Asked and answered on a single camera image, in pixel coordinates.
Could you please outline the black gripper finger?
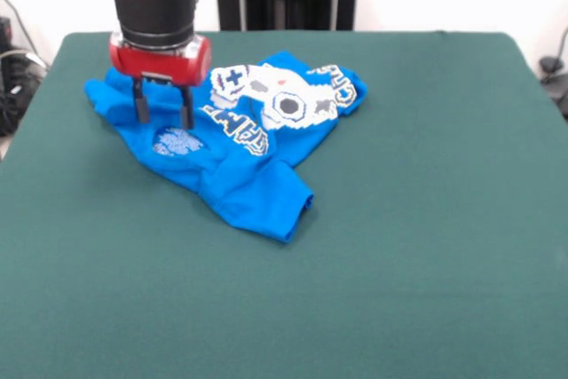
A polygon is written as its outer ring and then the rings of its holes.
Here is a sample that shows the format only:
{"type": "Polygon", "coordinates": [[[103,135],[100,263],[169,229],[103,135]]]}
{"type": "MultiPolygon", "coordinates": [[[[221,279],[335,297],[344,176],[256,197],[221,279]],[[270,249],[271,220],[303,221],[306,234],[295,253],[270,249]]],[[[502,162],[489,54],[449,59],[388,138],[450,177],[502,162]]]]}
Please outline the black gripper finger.
{"type": "Polygon", "coordinates": [[[179,86],[182,106],[180,109],[180,122],[182,128],[185,130],[191,130],[194,126],[193,118],[193,94],[189,86],[179,86]]]}
{"type": "Polygon", "coordinates": [[[146,96],[143,92],[143,80],[139,78],[133,79],[132,84],[132,94],[134,99],[134,107],[136,109],[136,114],[138,121],[140,123],[149,122],[149,110],[146,100],[146,96]]]}

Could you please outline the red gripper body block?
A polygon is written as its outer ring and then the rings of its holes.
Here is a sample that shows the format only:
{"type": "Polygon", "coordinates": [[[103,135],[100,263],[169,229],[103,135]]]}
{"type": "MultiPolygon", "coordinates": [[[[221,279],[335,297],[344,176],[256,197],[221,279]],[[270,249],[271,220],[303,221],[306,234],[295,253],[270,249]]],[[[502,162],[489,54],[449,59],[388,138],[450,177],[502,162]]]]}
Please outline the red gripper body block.
{"type": "Polygon", "coordinates": [[[207,37],[195,35],[190,42],[173,50],[149,51],[128,44],[122,32],[109,39],[113,67],[132,78],[150,78],[178,86],[199,86],[211,63],[211,44],[207,37]]]}

